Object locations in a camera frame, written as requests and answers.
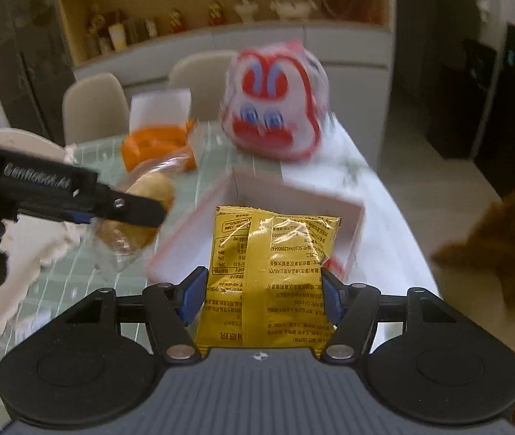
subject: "white cloth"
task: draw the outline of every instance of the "white cloth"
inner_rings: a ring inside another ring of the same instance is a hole
[[[82,226],[28,216],[5,224],[0,250],[8,253],[8,276],[0,287],[0,336],[26,297],[28,287],[38,278],[41,267],[76,247],[84,231]]]
[[[335,124],[309,162],[283,163],[282,177],[303,189],[359,201],[366,207],[357,266],[348,282],[370,284],[383,294],[406,295],[409,287],[419,286],[438,295],[402,213],[341,124]]]

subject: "orange snack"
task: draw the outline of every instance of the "orange snack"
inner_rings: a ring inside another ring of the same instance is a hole
[[[149,127],[134,131],[125,137],[121,146],[122,160],[126,171],[131,171],[146,160],[168,157],[174,152],[186,151],[190,160],[186,171],[196,167],[193,151],[187,143],[195,122],[188,121],[183,126]]]

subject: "white cabinet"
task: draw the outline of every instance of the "white cabinet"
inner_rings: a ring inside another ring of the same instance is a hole
[[[131,98],[134,95],[137,95],[139,93],[146,93],[148,91],[161,91],[167,89],[167,84],[169,82],[167,80],[163,80],[161,82],[154,82],[154,83],[140,83],[137,85],[130,85],[128,87],[123,88],[123,91],[125,92],[126,102],[129,103],[129,106],[131,105]]]
[[[389,66],[393,35],[387,29],[306,26],[305,46],[320,62]]]
[[[102,61],[74,69],[74,76],[80,80],[101,72],[111,72],[123,86],[142,83],[167,77],[178,60],[211,49],[213,38],[210,33],[183,34],[168,40],[153,40],[141,46],[129,47]]]
[[[350,137],[376,168],[389,107],[387,69],[325,64],[330,80],[330,109]]]
[[[260,47],[274,42],[304,42],[304,28],[291,26],[288,28],[267,29],[216,29],[213,32],[215,49],[241,50],[248,47]]]

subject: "screw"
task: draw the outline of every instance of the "screw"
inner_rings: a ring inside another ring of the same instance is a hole
[[[332,360],[348,360],[354,356],[354,348],[349,345],[330,345],[326,348],[326,354]]]
[[[195,348],[189,345],[173,345],[167,348],[167,356],[173,360],[188,360],[195,354]]]

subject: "white chair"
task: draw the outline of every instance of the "white chair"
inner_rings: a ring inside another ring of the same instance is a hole
[[[68,87],[62,120],[67,144],[128,133],[129,105],[115,75],[93,75]]]
[[[64,162],[66,150],[44,137],[12,127],[0,129],[0,148]]]
[[[169,89],[191,90],[191,117],[200,121],[215,120],[225,91],[225,75],[234,50],[200,52],[181,59],[169,74]]]

